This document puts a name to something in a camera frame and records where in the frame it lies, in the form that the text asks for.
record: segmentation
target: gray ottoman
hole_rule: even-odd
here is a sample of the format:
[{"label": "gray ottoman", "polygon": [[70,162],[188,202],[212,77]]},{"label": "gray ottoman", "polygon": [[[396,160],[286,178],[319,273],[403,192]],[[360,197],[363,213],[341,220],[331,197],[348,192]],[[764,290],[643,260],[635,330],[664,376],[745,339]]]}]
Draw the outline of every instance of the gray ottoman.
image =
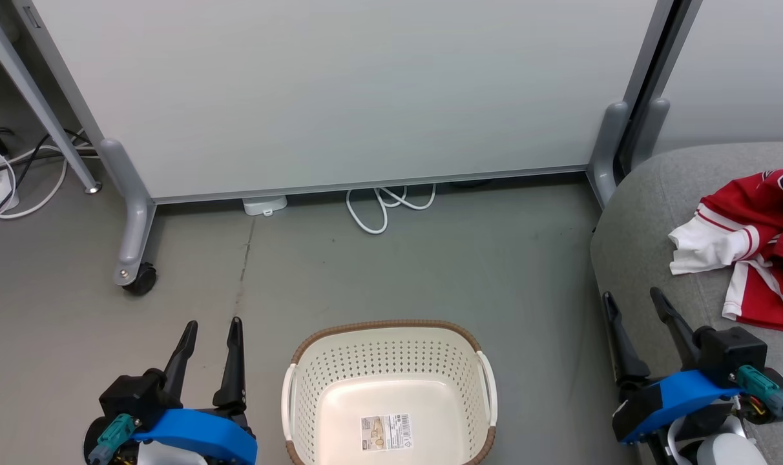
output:
[{"label": "gray ottoman", "polygon": [[[619,185],[592,239],[592,265],[601,292],[616,299],[625,327],[654,376],[681,363],[667,327],[655,314],[649,288],[658,286],[695,329],[737,325],[722,318],[731,270],[672,276],[667,234],[692,218],[699,198],[734,178],[783,168],[783,142],[707,145],[676,150],[643,163]],[[783,374],[783,332],[746,328],[767,342],[767,364]],[[749,429],[771,465],[783,465],[783,423]]]}]

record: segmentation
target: perforated basket wall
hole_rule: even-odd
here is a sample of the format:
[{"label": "perforated basket wall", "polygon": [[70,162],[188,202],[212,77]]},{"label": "perforated basket wall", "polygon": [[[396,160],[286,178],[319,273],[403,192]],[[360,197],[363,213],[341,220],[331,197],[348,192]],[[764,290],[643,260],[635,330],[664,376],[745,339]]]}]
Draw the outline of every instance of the perforated basket wall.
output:
[{"label": "perforated basket wall", "polygon": [[466,463],[479,462],[492,447],[494,427],[489,424],[478,350],[477,341],[465,329],[439,321],[354,324],[311,336],[292,360],[297,363],[293,444],[288,444],[292,459],[305,465],[317,463],[317,402],[332,383],[389,374],[429,374],[456,388],[468,435],[463,456],[468,457]]}]

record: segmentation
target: white partition panel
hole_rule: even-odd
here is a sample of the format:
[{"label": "white partition panel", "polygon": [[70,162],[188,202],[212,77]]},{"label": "white partition panel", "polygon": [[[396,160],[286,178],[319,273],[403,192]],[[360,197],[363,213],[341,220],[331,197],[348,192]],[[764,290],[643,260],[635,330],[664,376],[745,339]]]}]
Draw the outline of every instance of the white partition panel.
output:
[{"label": "white partition panel", "polygon": [[153,198],[582,167],[655,0],[34,0]]},{"label": "white partition panel", "polygon": [[783,141],[783,0],[703,0],[662,97],[654,153]]}]

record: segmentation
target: laundry basket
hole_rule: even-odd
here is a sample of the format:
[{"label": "laundry basket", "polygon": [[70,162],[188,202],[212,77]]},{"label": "laundry basket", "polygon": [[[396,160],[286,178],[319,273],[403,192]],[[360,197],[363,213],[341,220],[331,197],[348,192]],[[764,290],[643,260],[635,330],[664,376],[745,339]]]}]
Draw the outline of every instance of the laundry basket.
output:
[{"label": "laundry basket", "polygon": [[282,384],[296,465],[477,465],[495,441],[497,391],[457,324],[332,327],[297,348]]}]

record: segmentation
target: product label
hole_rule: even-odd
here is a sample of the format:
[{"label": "product label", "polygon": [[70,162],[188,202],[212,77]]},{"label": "product label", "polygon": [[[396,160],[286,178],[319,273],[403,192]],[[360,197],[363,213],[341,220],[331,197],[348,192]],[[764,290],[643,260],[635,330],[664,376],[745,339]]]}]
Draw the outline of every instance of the product label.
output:
[{"label": "product label", "polygon": [[407,450],[412,448],[412,422],[409,414],[360,418],[362,450]]}]

